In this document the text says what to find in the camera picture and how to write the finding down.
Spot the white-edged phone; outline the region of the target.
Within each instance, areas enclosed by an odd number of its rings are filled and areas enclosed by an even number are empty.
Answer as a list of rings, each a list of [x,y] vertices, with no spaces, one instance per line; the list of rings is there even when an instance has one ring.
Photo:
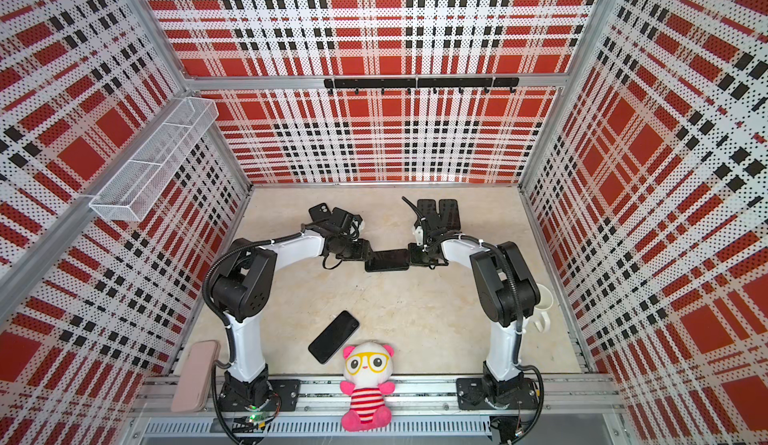
[[[460,210],[456,199],[440,199],[439,217],[441,226],[446,230],[461,230]]]

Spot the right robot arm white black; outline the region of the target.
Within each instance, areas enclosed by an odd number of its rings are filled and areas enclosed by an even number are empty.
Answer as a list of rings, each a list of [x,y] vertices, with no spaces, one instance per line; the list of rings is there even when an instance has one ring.
[[[472,271],[481,308],[492,323],[484,372],[497,383],[517,379],[526,368],[521,362],[525,326],[541,300],[518,245],[511,241],[494,245],[450,232],[423,244],[411,243],[407,250],[414,266],[458,264]]]

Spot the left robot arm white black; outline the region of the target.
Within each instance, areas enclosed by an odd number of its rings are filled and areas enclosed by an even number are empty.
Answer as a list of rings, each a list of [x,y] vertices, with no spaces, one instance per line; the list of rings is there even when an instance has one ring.
[[[261,313],[270,298],[275,273],[305,259],[330,255],[341,261],[364,261],[371,255],[371,247],[362,238],[324,236],[308,230],[276,239],[237,239],[211,265],[202,296],[225,327],[229,358],[223,367],[230,376],[250,383],[266,368]]]

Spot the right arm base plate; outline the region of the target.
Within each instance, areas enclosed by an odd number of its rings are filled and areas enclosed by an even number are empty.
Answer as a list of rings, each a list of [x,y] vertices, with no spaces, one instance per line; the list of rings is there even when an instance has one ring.
[[[519,376],[496,381],[492,376],[456,380],[458,406],[461,410],[535,410],[538,406],[537,383]]]

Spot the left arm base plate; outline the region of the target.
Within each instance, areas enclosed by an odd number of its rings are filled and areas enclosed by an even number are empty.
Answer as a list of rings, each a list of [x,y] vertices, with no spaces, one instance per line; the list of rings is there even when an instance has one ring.
[[[219,408],[223,412],[255,411],[292,412],[296,409],[301,382],[296,379],[270,379],[253,384],[225,382],[218,392]]]

